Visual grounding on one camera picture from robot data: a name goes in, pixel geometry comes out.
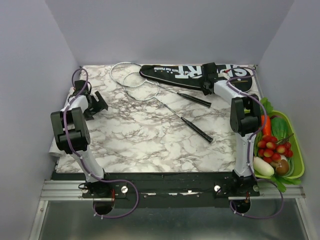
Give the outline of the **black racket bag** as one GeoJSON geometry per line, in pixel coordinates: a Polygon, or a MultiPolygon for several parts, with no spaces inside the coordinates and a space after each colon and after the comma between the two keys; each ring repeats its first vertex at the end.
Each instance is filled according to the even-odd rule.
{"type": "MultiPolygon", "coordinates": [[[[235,78],[230,83],[243,92],[251,90],[254,78],[252,71],[234,64],[217,64],[213,70],[218,74],[227,71],[230,78],[235,78]]],[[[141,77],[170,86],[200,90],[203,78],[202,65],[143,65],[139,74],[141,77]]]]}

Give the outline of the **badminton racket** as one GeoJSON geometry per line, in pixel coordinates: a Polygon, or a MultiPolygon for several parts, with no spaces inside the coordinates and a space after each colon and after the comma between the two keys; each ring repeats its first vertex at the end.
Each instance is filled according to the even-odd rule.
{"type": "Polygon", "coordinates": [[[126,86],[130,86],[130,87],[125,87],[124,91],[126,92],[126,94],[130,98],[134,99],[135,101],[150,102],[150,101],[155,100],[155,101],[159,102],[163,107],[166,107],[170,112],[172,112],[174,115],[176,115],[190,129],[192,129],[195,133],[197,133],[199,136],[201,136],[208,143],[211,143],[213,141],[212,137],[210,137],[208,134],[206,134],[204,131],[202,131],[199,127],[197,127],[191,121],[187,120],[185,117],[180,115],[177,111],[173,110],[165,102],[163,102],[161,99],[159,99],[159,93],[162,88],[160,88],[160,90],[158,91],[158,87],[156,85],[150,84],[147,82],[145,82],[140,87],[134,87],[134,86],[138,86],[143,81],[144,81],[144,79],[137,72],[128,73],[123,78],[122,84],[126,85],[126,86]]]}
{"type": "MultiPolygon", "coordinates": [[[[138,67],[141,67],[142,65],[137,64],[137,63],[133,63],[133,62],[125,61],[125,62],[116,63],[115,65],[113,65],[113,66],[111,67],[111,69],[110,69],[110,71],[109,71],[109,76],[110,76],[110,78],[111,78],[114,82],[116,82],[117,84],[119,84],[120,86],[122,86],[123,88],[125,88],[125,87],[130,88],[131,86],[123,85],[122,83],[120,83],[120,81],[116,80],[116,79],[113,77],[113,70],[114,70],[117,66],[119,66],[119,65],[134,65],[134,66],[138,66],[138,67]]],[[[144,83],[149,83],[149,84],[152,84],[152,85],[156,85],[156,86],[158,87],[158,92],[160,91],[160,88],[162,88],[162,89],[164,89],[164,90],[167,90],[167,91],[169,91],[169,92],[175,93],[175,94],[181,96],[182,98],[185,98],[185,99],[187,99],[187,100],[189,100],[189,101],[192,101],[192,102],[194,102],[194,103],[197,103],[197,104],[200,104],[200,105],[202,105],[202,106],[205,106],[205,107],[207,107],[207,108],[210,108],[211,105],[212,105],[212,104],[211,104],[210,102],[208,102],[208,101],[202,100],[202,99],[200,99],[200,98],[191,96],[191,95],[186,94],[186,93],[174,91],[174,90],[172,90],[172,89],[169,89],[169,88],[167,88],[167,87],[164,87],[164,86],[160,85],[160,84],[159,84],[158,82],[156,82],[156,81],[147,80],[146,78],[143,80],[143,82],[142,82],[141,84],[139,84],[139,85],[137,85],[137,86],[134,86],[134,88],[138,88],[138,87],[142,86],[144,83]]]]}

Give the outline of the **white shuttlecock tube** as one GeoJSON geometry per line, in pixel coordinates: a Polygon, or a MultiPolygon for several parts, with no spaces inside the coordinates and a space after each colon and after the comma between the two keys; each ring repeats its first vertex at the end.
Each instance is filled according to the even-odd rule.
{"type": "Polygon", "coordinates": [[[64,154],[61,150],[58,149],[55,141],[51,143],[48,153],[50,156],[57,157],[57,158],[62,157],[64,154]]]}

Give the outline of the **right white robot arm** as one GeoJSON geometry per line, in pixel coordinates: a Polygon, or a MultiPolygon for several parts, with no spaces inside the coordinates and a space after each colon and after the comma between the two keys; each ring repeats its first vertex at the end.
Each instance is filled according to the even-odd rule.
{"type": "Polygon", "coordinates": [[[261,127],[260,101],[231,84],[228,73],[218,74],[214,62],[201,66],[200,84],[205,95],[215,94],[230,104],[230,127],[236,137],[236,159],[230,181],[230,191],[241,196],[255,184],[253,169],[254,142],[261,127]]]}

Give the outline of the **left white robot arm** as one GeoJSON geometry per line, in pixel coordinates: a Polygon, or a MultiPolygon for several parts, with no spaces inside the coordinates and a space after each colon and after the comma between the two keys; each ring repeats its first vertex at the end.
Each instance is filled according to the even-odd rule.
{"type": "Polygon", "coordinates": [[[88,83],[85,80],[77,80],[67,105],[50,114],[57,148],[72,156],[85,174],[86,180],[81,189],[91,194],[96,193],[101,198],[110,194],[111,185],[91,176],[93,174],[103,179],[106,174],[90,149],[91,137],[86,121],[93,120],[95,114],[107,111],[108,108],[98,91],[92,95],[88,83]]]}

